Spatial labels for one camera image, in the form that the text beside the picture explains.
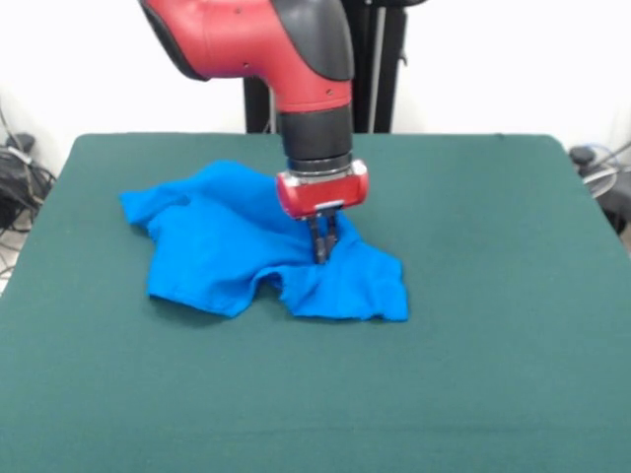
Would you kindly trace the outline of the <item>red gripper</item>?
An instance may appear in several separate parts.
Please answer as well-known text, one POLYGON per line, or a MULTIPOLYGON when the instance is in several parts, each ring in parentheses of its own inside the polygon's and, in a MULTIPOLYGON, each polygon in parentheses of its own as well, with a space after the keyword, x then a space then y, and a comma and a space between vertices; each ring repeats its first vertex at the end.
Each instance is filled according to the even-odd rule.
POLYGON ((353 160, 347 169, 327 175, 303 176, 285 170, 276 175, 275 184, 286 214, 296 220, 307 218, 316 264, 324 263, 327 250, 338 242, 337 209, 362 204, 370 186, 368 168, 359 159, 353 160), (325 238, 317 217, 324 211, 327 211, 325 238))

